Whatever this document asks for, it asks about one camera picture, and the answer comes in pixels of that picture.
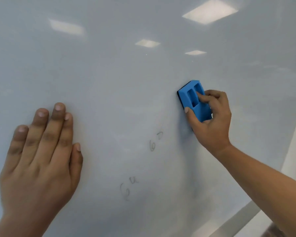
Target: white glossy surface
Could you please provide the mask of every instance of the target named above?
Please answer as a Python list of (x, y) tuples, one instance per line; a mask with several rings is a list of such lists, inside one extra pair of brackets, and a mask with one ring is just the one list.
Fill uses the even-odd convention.
[(46, 236), (208, 236), (249, 202), (185, 121), (176, 91), (191, 79), (227, 92), (232, 142), (280, 169), (296, 0), (221, 0), (238, 12), (209, 25), (182, 17), (206, 1), (0, 0), (0, 170), (13, 129), (59, 101), (85, 157)]

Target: blue whiteboard eraser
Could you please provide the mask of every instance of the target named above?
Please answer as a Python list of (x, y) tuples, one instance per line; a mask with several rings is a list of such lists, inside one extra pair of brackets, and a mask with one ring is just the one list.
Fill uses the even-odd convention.
[(199, 101), (196, 92), (205, 95), (204, 89), (198, 80), (191, 80), (177, 91), (182, 107), (183, 109), (189, 107), (193, 110), (200, 122), (210, 120), (212, 118), (211, 109), (207, 103)]

